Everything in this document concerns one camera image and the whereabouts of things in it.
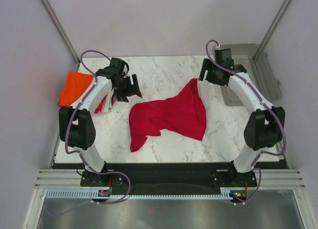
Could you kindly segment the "crimson red t shirt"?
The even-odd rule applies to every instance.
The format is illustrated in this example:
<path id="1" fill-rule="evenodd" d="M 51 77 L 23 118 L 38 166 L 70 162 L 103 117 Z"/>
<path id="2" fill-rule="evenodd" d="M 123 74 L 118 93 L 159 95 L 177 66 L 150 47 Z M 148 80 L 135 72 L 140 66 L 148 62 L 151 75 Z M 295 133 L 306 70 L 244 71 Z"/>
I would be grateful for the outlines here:
<path id="1" fill-rule="evenodd" d="M 203 140 L 207 119 L 198 79 L 191 79 L 174 97 L 135 104 L 130 110 L 129 127 L 132 153 L 141 149 L 148 136 L 159 137 L 164 129 Z"/>

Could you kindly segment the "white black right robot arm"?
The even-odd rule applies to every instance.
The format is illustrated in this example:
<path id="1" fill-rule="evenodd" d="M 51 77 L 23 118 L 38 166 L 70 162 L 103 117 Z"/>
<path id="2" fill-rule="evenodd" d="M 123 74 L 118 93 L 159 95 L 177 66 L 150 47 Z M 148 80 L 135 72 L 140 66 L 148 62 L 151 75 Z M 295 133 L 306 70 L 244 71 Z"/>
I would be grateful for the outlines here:
<path id="1" fill-rule="evenodd" d="M 249 114 L 243 132 L 244 147 L 232 161 L 231 171 L 227 174 L 231 185 L 241 185 L 245 173 L 253 170 L 263 154 L 284 155 L 287 146 L 284 108 L 275 107 L 260 93 L 244 66 L 234 64 L 230 49 L 216 49 L 213 58 L 208 55 L 203 60 L 198 79 L 229 87 Z"/>

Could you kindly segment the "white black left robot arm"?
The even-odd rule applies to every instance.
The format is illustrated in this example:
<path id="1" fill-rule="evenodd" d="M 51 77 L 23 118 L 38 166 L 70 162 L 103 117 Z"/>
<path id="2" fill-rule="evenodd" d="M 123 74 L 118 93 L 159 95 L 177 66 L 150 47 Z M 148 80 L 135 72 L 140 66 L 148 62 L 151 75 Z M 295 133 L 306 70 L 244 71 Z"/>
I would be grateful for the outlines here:
<path id="1" fill-rule="evenodd" d="M 78 153 L 85 169 L 92 172 L 92 181 L 98 186 L 107 184 L 109 174 L 104 171 L 106 162 L 94 144 L 96 130 L 92 114 L 103 98 L 110 105 L 128 102 L 131 96 L 142 97 L 137 75 L 129 75 L 129 65 L 120 58 L 112 58 L 110 64 L 99 69 L 88 88 L 71 105 L 59 110 L 60 140 L 65 143 L 67 154 Z"/>

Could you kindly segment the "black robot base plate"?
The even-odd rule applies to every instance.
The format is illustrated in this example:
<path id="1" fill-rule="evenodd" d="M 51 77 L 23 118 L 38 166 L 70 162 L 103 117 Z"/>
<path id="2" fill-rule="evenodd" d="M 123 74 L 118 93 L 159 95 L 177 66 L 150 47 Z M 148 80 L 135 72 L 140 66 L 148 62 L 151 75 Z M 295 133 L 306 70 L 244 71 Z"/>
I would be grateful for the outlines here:
<path id="1" fill-rule="evenodd" d="M 82 187 L 108 187 L 115 193 L 199 194 L 221 188 L 257 186 L 255 173 L 234 173 L 231 163 L 108 163 L 103 175 L 85 170 Z"/>

